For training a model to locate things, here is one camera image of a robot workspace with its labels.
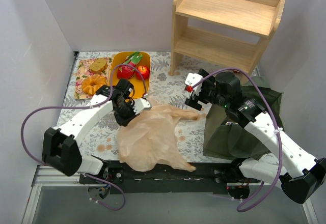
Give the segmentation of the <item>yellow plastic bin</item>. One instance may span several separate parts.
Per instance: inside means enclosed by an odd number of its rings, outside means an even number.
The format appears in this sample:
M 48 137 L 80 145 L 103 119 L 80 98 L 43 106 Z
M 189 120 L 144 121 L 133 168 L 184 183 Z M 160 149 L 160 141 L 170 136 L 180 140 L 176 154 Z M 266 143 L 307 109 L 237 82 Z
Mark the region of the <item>yellow plastic bin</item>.
M 123 63 L 126 59 L 127 56 L 129 56 L 130 54 L 132 54 L 133 51 L 124 51 L 124 52 L 119 52 L 117 54 L 115 54 L 115 56 L 113 57 L 113 62 L 112 62 L 112 67 L 110 70 L 110 76 L 108 81 L 110 82 L 110 78 L 112 77 L 113 80 L 113 85 L 115 86 L 119 79 L 117 78 L 117 73 L 118 73 L 118 69 L 116 69 L 115 71 L 113 71 L 113 69 Z M 146 52 L 140 52 L 140 54 L 143 55 L 143 58 L 141 59 L 141 61 L 139 62 L 138 66 L 146 66 L 149 69 L 151 68 L 151 58 L 150 55 Z M 142 95 L 144 94 L 144 85 L 143 82 L 141 80 L 138 80 L 136 76 L 132 77 L 131 79 L 129 79 L 129 81 L 133 84 L 134 86 L 134 95 L 133 95 L 133 99 L 137 99 L 137 98 L 141 98 Z

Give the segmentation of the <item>red pepper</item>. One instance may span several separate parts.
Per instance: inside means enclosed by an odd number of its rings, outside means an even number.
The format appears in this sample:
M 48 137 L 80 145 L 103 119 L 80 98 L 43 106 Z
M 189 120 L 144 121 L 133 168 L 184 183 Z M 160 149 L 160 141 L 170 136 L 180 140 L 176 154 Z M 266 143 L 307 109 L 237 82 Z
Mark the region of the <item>red pepper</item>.
M 135 70 L 132 67 L 136 67 L 143 58 L 143 55 L 139 51 L 134 52 L 126 57 L 123 62 L 124 65 L 120 66 L 117 71 L 118 79 L 130 79 L 134 76 Z

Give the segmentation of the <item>bundt cake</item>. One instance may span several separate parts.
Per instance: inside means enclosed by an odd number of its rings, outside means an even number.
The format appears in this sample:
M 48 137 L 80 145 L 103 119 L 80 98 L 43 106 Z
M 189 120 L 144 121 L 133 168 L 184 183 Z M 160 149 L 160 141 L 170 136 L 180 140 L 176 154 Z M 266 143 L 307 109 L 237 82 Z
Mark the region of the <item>bundt cake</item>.
M 107 84 L 107 78 L 94 74 L 86 78 L 82 84 L 81 89 L 87 95 L 94 95 L 98 89 L 100 89 L 103 85 Z

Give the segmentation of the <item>orange plastic grocery bag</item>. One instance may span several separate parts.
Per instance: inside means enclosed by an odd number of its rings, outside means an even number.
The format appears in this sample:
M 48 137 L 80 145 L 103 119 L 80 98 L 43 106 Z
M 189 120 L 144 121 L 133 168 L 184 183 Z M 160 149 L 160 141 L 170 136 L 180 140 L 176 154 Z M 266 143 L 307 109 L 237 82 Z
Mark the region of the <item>orange plastic grocery bag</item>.
M 205 114 L 194 109 L 181 109 L 161 104 L 149 98 L 150 110 L 144 110 L 121 127 L 117 134 L 118 157 L 132 170 L 147 172 L 157 164 L 168 165 L 176 170 L 193 172 L 196 167 L 188 163 L 178 149 L 175 129 L 180 121 L 198 121 Z

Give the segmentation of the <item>red apple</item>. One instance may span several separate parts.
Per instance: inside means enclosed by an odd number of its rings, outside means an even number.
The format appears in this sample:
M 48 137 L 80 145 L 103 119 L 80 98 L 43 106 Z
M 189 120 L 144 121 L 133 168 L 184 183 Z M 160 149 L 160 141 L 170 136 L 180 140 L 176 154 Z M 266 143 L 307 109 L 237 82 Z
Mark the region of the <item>red apple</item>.
M 138 66 L 135 75 L 138 80 L 147 80 L 150 76 L 150 69 L 144 65 Z

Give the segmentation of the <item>dark green tote bag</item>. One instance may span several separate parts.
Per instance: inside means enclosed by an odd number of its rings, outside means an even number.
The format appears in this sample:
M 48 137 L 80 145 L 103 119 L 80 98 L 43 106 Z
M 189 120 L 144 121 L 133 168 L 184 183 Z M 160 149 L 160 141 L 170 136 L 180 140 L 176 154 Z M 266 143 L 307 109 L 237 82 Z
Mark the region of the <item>dark green tote bag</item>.
M 252 80 L 270 105 L 278 126 L 283 127 L 280 118 L 282 93 L 271 89 L 262 76 L 253 76 Z M 227 160 L 250 157 L 258 160 L 269 152 L 257 138 L 234 124 L 223 108 L 211 106 L 205 122 L 203 155 Z

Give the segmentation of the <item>slice of bread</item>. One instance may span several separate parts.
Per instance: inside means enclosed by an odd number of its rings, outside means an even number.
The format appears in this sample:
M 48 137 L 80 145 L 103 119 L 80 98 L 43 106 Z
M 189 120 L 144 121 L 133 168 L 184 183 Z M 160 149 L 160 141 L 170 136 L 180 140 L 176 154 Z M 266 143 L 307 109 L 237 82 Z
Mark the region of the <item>slice of bread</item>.
M 89 66 L 90 73 L 101 74 L 107 68 L 107 65 L 106 58 L 98 58 Z

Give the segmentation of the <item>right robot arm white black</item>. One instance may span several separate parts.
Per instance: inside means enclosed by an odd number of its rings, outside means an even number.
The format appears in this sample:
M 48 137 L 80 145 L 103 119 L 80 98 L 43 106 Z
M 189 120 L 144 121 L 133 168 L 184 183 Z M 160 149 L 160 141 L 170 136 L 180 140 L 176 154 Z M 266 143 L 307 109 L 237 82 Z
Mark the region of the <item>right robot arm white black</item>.
M 305 203 L 325 181 L 325 158 L 318 159 L 306 152 L 278 126 L 270 105 L 252 78 L 248 80 L 262 103 L 244 96 L 234 70 L 231 67 L 212 73 L 203 69 L 198 73 L 189 73 L 185 90 L 191 95 L 185 104 L 197 110 L 201 109 L 202 103 L 222 107 L 232 121 L 265 145 L 279 161 L 278 165 L 272 165 L 250 157 L 231 168 L 231 178 L 236 182 L 253 178 L 262 184 L 270 184 L 269 190 L 257 202 L 246 208 L 239 206 L 238 212 L 257 206 L 274 187 L 282 189 L 292 201 Z

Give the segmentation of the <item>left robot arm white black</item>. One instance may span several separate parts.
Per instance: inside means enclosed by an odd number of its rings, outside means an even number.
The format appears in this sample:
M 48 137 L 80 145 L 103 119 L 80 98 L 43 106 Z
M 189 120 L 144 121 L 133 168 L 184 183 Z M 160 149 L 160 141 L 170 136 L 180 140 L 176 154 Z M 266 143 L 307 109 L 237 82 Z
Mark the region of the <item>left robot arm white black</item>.
M 66 176 L 75 173 L 91 174 L 97 183 L 108 179 L 104 161 L 92 155 L 83 155 L 79 145 L 88 132 L 107 114 L 114 113 L 116 122 L 126 126 L 136 117 L 130 93 L 131 82 L 122 79 L 110 88 L 103 85 L 88 103 L 89 109 L 79 111 L 58 128 L 50 127 L 44 133 L 42 160 Z

